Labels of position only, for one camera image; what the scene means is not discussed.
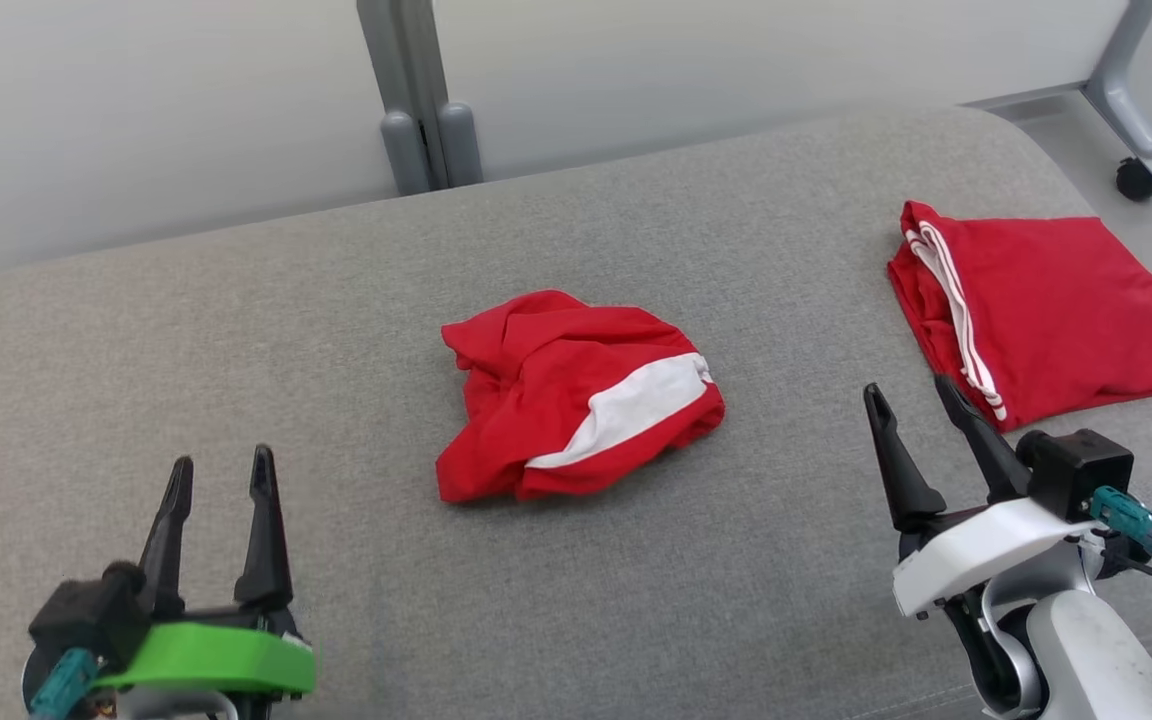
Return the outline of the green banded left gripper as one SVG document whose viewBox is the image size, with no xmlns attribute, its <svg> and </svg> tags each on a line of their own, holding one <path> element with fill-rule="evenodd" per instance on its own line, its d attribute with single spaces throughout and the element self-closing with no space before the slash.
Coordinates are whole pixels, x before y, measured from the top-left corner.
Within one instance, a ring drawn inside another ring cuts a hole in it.
<svg viewBox="0 0 1152 720">
<path fill-rule="evenodd" d="M 141 605 L 151 617 L 147 635 L 123 670 L 105 670 L 93 687 L 268 697 L 314 692 L 314 647 L 300 632 L 289 606 L 291 561 L 273 450 L 266 445 L 253 450 L 250 538 L 234 584 L 238 605 L 184 611 L 180 551 L 192 509 L 194 473 L 191 457 L 175 460 L 142 551 Z"/>
</svg>

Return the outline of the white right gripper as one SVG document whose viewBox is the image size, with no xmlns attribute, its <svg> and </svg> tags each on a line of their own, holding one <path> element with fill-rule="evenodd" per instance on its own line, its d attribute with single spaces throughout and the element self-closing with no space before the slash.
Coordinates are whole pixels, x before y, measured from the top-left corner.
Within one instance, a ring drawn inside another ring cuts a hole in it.
<svg viewBox="0 0 1152 720">
<path fill-rule="evenodd" d="M 919 533 L 902 533 L 899 562 L 892 570 L 893 597 L 902 616 L 932 611 L 938 601 L 975 585 L 1020 571 L 1037 573 L 1038 560 L 1059 547 L 1071 556 L 1071 588 L 1094 594 L 1094 571 L 1087 569 L 1079 538 L 1094 521 L 1066 521 L 1026 497 L 1030 471 L 1011 445 L 984 418 L 950 376 L 934 378 L 945 414 L 963 433 L 988 493 L 987 503 L 968 520 L 942 530 L 927 541 Z M 899 434 L 899 420 L 877 382 L 863 389 L 870 437 L 881 473 L 890 521 L 895 530 L 923 530 L 947 510 L 940 492 L 929 486 Z"/>
</svg>

